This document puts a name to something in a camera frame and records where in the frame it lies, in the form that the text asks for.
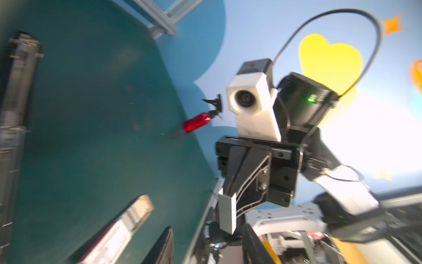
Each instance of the orange star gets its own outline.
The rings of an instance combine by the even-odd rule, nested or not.
[[[403,29],[400,27],[400,19],[402,15],[396,16],[392,20],[384,20],[381,23],[384,25],[384,36],[388,36],[393,32],[400,32]]]

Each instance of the red tool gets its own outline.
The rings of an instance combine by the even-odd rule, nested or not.
[[[214,100],[206,100],[202,99],[206,103],[210,103],[216,107],[215,110],[211,110],[209,112],[203,112],[196,117],[189,119],[188,121],[183,123],[183,129],[186,133],[192,132],[197,128],[200,128],[203,125],[206,125],[210,122],[211,119],[219,115],[223,108],[221,105],[221,95],[217,95],[217,99]]]

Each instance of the camera lens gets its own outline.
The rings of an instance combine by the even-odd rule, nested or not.
[[[243,107],[251,107],[255,103],[255,96],[245,90],[238,91],[236,93],[236,101]]]

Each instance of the red object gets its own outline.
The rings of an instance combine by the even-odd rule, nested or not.
[[[203,125],[208,124],[211,120],[211,115],[207,112],[197,115],[196,117],[183,123],[183,129],[186,133],[192,132]]]

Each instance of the white camera housing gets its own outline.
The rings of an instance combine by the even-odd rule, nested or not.
[[[250,107],[241,106],[236,94],[248,91],[255,97]],[[236,114],[239,136],[281,141],[280,130],[273,111],[277,89],[269,88],[267,76],[263,72],[236,75],[227,87],[229,109]]]

